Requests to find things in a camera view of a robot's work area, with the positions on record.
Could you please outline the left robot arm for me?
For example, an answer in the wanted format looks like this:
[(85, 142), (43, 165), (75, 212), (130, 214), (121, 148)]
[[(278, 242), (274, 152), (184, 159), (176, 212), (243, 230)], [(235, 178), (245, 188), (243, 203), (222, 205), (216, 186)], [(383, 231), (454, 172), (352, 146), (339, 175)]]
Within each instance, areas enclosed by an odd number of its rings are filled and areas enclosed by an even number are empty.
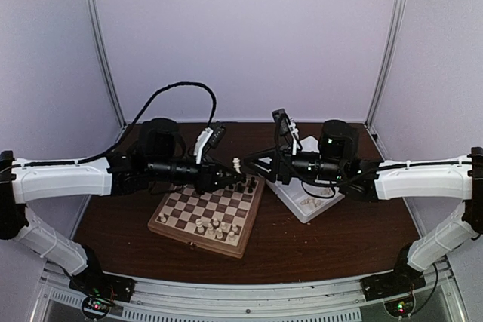
[(83, 160), (29, 161), (1, 153), (1, 238), (18, 241), (58, 264), (80, 290), (100, 295), (112, 285), (94, 251), (50, 228), (26, 204), (74, 195), (130, 195), (154, 182), (191, 185), (199, 193), (215, 192), (246, 176), (235, 159), (231, 167), (203, 159), (206, 146), (216, 147), (225, 128), (207, 126), (198, 136), (193, 157), (176, 155), (186, 147), (175, 121), (155, 118), (140, 125), (137, 140), (126, 152), (113, 150)]

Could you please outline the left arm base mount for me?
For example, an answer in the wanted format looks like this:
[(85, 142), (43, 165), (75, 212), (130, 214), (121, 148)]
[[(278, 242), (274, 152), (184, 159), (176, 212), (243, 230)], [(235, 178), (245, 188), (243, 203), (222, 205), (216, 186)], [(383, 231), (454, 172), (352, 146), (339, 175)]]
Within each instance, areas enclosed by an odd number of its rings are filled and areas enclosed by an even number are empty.
[(109, 301), (130, 302), (135, 288), (135, 280), (107, 274), (103, 271), (95, 252), (83, 246), (87, 257), (87, 268), (79, 274), (67, 274), (69, 287), (83, 292), (86, 296), (108, 299)]

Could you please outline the white tall piece carried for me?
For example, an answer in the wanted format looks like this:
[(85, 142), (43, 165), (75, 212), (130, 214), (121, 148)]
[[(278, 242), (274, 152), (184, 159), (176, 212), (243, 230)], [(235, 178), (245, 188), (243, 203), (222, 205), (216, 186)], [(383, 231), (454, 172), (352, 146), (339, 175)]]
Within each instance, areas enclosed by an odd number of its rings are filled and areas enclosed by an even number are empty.
[(196, 224), (196, 228), (197, 228), (197, 232), (200, 234), (200, 235), (203, 235), (204, 234), (204, 225), (203, 225), (203, 222), (201, 219), (197, 219), (195, 221), (195, 224)]

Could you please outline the white rook corner piece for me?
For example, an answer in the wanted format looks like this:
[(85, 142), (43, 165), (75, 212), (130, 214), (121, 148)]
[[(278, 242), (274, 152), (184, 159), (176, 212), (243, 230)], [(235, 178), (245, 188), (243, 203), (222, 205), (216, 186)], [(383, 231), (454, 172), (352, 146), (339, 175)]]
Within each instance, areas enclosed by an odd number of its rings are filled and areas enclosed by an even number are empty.
[(160, 222), (161, 224), (165, 224), (167, 222), (167, 218), (165, 217), (164, 214), (162, 214), (158, 216), (157, 221)]

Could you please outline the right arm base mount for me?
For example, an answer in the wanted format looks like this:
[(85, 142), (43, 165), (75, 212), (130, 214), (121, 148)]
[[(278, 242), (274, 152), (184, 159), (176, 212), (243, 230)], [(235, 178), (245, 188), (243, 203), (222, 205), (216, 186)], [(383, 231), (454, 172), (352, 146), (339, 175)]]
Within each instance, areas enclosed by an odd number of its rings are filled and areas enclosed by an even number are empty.
[(367, 301), (409, 293), (426, 286), (423, 273), (408, 264), (409, 249), (410, 244), (407, 244), (399, 251), (393, 270), (360, 280)]

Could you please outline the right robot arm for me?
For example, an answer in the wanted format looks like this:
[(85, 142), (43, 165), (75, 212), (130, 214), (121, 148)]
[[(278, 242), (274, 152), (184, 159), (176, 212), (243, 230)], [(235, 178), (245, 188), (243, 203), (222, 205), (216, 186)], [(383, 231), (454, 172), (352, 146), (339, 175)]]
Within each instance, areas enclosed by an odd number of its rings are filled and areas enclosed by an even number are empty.
[(341, 120), (326, 121), (318, 149), (299, 148), (296, 128), (285, 113), (275, 120), (274, 146), (244, 158), (270, 182), (293, 179), (336, 189), (360, 201), (408, 197), (457, 198), (456, 210), (421, 239), (402, 248), (387, 287), (404, 292), (434, 262), (482, 233), (482, 149), (440, 161), (368, 161), (357, 156), (358, 131)]

